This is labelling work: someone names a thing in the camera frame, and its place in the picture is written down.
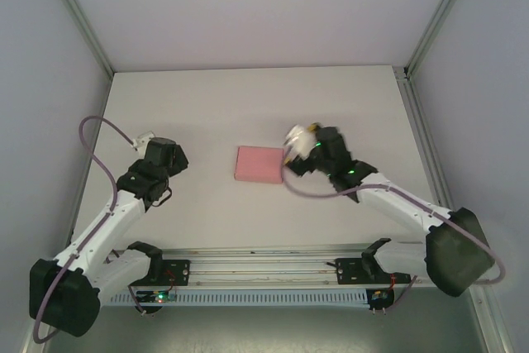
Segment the pink paper box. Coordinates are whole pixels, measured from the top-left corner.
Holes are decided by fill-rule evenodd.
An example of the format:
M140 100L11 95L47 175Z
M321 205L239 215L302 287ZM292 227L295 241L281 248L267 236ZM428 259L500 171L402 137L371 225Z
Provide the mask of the pink paper box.
M234 179L250 183L281 184L283 157L284 151L281 148L239 146Z

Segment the left circuit board with LED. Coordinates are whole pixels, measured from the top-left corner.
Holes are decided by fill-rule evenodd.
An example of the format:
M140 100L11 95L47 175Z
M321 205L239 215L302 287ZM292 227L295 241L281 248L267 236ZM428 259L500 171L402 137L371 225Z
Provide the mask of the left circuit board with LED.
M164 290L137 290L136 299L139 303L169 303L175 300L177 291L175 289Z

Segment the aluminium side rail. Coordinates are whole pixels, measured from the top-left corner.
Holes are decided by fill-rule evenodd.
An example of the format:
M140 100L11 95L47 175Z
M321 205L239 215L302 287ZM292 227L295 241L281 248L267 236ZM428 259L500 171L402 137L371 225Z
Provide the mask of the aluminium side rail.
M417 148L419 150L423 168L427 175L427 181L432 196L439 205L451 208L453 203L450 191L441 168L441 163L417 91L414 88L411 78L407 74L406 68L393 67L393 74L406 109L408 120L412 127L414 139L417 143Z

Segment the aluminium mounting rail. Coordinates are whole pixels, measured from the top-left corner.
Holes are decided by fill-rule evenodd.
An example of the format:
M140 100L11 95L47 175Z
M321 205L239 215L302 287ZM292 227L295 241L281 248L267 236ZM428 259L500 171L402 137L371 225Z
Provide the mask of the aluminium mounting rail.
M366 244L234 249L164 249L190 261L188 289L333 289L335 259L359 257Z

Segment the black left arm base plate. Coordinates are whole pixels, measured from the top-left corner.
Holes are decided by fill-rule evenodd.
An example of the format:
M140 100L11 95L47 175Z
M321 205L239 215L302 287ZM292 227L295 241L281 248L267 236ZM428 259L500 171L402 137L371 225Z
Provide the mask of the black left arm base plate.
M183 287L188 285L189 260L155 260L147 275L131 285L133 287Z

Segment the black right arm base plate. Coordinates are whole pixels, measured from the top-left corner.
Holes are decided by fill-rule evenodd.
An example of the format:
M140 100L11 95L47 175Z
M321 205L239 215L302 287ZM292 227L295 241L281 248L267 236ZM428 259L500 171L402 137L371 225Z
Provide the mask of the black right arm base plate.
M377 265L365 265L364 261L358 258L337 258L335 259L336 279L340 285L386 285L392 281L396 284L408 284L411 281L409 274L386 273Z

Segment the aluminium frame post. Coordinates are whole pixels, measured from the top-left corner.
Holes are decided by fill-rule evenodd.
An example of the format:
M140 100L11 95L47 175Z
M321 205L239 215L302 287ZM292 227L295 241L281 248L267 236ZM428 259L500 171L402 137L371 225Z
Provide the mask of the aluminium frame post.
M433 42L437 38L441 28L446 21L446 18L450 15L450 11L455 5L457 0L440 0L433 12L425 31L422 33L420 40L418 41L415 50L403 68L406 79L410 80L414 74L420 69L421 64L427 56L427 53Z
M115 69L112 67L112 63L106 51L103 49L79 0L61 0L61 2L64 4L66 11L72 18L87 47L92 52L93 57L105 72L106 76L112 80L115 75Z

